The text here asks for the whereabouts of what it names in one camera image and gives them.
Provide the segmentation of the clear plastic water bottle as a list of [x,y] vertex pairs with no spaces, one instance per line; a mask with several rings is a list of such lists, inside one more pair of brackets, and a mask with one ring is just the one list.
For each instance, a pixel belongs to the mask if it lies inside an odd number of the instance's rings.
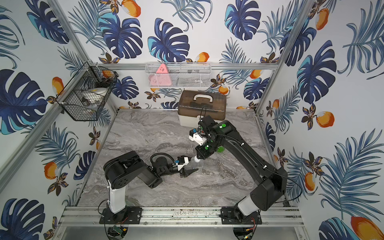
[[200,164],[201,163],[201,159],[198,158],[198,156],[194,156],[193,158],[191,158],[191,162],[194,163],[194,164]]

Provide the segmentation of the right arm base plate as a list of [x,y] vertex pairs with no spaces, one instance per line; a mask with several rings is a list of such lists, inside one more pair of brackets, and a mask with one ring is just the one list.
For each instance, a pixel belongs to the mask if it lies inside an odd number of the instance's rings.
[[223,207],[219,217],[223,225],[261,225],[262,219],[260,211],[256,211],[246,216],[240,210],[233,207]]

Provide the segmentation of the green plastic bottle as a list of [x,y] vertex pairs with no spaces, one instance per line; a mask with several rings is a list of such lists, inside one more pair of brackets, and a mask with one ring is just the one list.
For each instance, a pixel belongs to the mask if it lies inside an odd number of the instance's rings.
[[225,150],[225,148],[224,148],[223,146],[219,146],[219,147],[217,148],[217,152],[218,152],[218,153],[222,153],[224,150]]

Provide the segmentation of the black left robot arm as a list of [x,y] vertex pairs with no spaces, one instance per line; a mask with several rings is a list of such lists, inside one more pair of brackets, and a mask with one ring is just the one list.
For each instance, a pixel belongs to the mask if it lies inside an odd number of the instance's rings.
[[111,213],[117,214],[126,208],[126,186],[134,179],[140,179],[153,189],[163,182],[162,176],[179,174],[181,178],[186,178],[197,172],[203,161],[196,156],[173,158],[167,153],[155,153],[150,157],[150,163],[147,165],[135,151],[131,151],[104,165],[109,192],[107,203]]

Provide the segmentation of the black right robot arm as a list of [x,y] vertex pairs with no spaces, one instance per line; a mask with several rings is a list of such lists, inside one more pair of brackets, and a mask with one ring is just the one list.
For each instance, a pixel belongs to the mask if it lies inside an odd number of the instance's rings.
[[241,136],[236,127],[227,120],[217,123],[210,116],[199,121],[206,139],[196,147],[197,158],[205,160],[224,147],[252,177],[256,187],[234,206],[234,218],[244,219],[257,211],[267,211],[285,193],[288,173],[276,169],[265,161]]

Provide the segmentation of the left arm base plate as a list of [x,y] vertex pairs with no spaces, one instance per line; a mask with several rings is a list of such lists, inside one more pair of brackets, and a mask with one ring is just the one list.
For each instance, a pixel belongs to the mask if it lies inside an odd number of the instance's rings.
[[114,214],[110,208],[103,209],[99,223],[101,225],[138,225],[141,221],[143,209],[140,207],[125,207]]

